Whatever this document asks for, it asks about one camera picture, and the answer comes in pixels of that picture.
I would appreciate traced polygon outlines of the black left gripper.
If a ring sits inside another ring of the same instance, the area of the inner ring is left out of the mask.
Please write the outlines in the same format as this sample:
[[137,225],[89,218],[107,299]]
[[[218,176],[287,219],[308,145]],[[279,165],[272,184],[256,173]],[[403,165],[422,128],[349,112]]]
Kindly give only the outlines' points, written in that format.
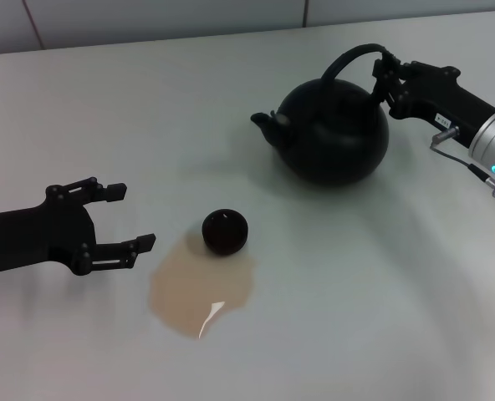
[[96,177],[51,185],[38,206],[0,213],[0,272],[46,261],[65,265],[77,276],[132,269],[150,252],[154,234],[134,240],[96,244],[94,224],[85,205],[125,198],[124,183],[104,186]]

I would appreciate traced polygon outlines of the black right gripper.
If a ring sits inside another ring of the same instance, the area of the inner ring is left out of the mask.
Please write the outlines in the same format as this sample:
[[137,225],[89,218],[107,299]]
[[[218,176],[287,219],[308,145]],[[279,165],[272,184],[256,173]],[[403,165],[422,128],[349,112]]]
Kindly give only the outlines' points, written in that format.
[[386,102],[394,119],[416,118],[444,129],[439,120],[442,117],[450,128],[459,129],[456,142],[468,147],[495,114],[495,107],[462,88],[457,82],[460,74],[451,66],[402,63],[384,53],[374,63],[372,99],[376,104]]

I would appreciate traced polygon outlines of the black round teapot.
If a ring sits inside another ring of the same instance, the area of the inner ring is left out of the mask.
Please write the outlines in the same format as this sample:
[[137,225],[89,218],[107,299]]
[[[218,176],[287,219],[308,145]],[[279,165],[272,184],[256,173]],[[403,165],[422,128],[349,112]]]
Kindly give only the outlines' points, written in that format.
[[389,129],[377,91],[339,79],[339,73],[368,53],[391,54],[368,43],[342,53],[318,79],[300,84],[278,109],[250,120],[282,162],[299,178],[323,186],[353,184],[385,157]]

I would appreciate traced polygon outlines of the small black teacup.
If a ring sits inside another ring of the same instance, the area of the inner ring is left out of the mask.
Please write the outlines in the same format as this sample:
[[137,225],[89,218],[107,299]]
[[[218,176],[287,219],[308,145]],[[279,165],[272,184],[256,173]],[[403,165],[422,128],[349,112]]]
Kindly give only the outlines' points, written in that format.
[[219,209],[202,222],[202,238],[215,255],[230,256],[243,249],[248,240],[248,222],[238,211]]

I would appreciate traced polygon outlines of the spilled brown tea puddle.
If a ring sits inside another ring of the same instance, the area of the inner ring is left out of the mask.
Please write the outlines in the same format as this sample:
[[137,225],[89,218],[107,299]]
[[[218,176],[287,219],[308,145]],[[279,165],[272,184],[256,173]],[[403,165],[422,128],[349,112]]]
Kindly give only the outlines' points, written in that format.
[[169,328],[199,340],[219,317],[245,307],[255,266],[245,251],[217,256],[201,234],[189,232],[152,274],[149,307]]

